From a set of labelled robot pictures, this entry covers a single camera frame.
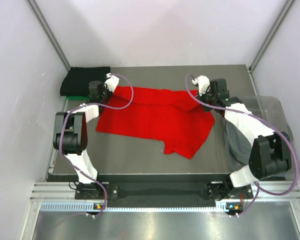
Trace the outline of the red t shirt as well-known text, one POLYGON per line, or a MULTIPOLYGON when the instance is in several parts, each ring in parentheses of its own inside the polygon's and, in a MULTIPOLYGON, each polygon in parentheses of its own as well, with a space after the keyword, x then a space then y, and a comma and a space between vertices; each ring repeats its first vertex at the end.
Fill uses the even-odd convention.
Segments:
POLYGON ((208 139, 215 123, 190 92, 119 86, 96 125, 100 133, 164 143, 164 154, 191 159, 208 139))

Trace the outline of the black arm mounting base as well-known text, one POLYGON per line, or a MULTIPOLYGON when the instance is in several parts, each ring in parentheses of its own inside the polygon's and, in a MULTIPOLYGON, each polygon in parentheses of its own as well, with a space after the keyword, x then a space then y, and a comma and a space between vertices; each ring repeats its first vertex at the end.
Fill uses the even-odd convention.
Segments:
POLYGON ((233 188, 225 173, 101 174, 108 207, 214 207, 254 196, 251 185, 233 188))

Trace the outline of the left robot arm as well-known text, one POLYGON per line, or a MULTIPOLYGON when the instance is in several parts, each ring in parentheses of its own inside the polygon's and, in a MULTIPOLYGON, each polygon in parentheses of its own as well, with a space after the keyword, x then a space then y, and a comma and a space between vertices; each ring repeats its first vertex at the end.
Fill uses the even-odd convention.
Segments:
POLYGON ((100 116, 119 84, 119 79, 110 76, 105 82, 92 81, 88 84, 87 103, 73 111, 55 114, 52 144, 61 151, 65 162, 74 167, 78 175, 75 183, 75 198, 78 200, 97 199, 104 196, 104 187, 98 183, 98 171, 88 155, 87 123, 100 116))

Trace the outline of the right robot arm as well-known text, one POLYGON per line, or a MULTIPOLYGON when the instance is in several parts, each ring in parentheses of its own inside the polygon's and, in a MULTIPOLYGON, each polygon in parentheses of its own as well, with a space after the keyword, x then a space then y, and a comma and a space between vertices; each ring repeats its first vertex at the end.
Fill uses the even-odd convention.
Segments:
POLYGON ((262 118, 255 118, 240 98, 230 96, 225 79, 210 80, 200 75, 191 82, 198 88, 196 98, 204 103, 204 111, 215 110, 223 117, 228 149, 242 165, 222 182, 227 197, 235 198, 253 182, 291 170, 286 132, 276 132, 262 118))

